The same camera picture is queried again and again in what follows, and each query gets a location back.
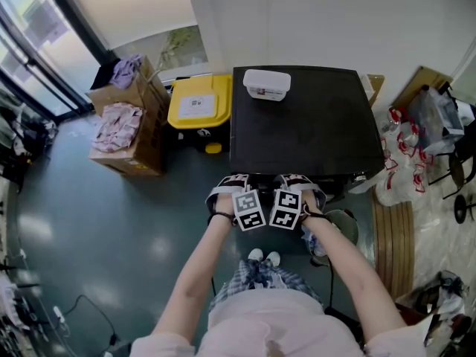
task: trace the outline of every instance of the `white plug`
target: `white plug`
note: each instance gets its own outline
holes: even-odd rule
[[[62,315],[60,309],[57,306],[53,307],[53,312],[57,316],[59,322],[61,324],[64,324],[66,322],[65,317]]]

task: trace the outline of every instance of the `wrist strap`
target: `wrist strap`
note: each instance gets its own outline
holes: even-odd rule
[[[303,212],[309,216],[309,217],[315,217],[315,218],[324,218],[324,219],[327,219],[327,221],[329,221],[330,223],[332,223],[332,221],[330,220],[330,218],[328,216],[326,216],[325,214],[321,214],[321,213],[315,213],[313,211],[310,211],[309,210],[309,206],[307,206],[307,204],[304,204],[303,206]]]
[[[211,215],[208,217],[208,224],[210,224],[210,221],[214,216],[224,216],[230,220],[231,226],[237,225],[237,218],[233,214],[223,213],[222,211],[211,212]]]

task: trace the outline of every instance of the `open cardboard box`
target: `open cardboard box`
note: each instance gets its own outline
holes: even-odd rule
[[[96,113],[101,116],[104,107],[125,102],[144,109],[141,125],[131,146],[107,153],[92,148],[89,158],[125,176],[160,176],[162,171],[161,128],[167,120],[170,97],[158,78],[151,85],[147,82],[154,70],[144,57],[141,68],[127,89],[106,85],[91,90]]]

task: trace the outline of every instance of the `paper label on yellow lid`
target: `paper label on yellow lid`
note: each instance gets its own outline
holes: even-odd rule
[[[215,95],[195,95],[180,99],[179,119],[209,118],[215,115]]]

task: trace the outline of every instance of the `black and white cube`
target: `black and white cube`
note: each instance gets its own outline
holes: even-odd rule
[[[276,190],[269,224],[277,228],[294,229],[299,219],[300,207],[301,192]]]
[[[232,198],[235,217],[243,231],[266,225],[256,190],[233,193]]]

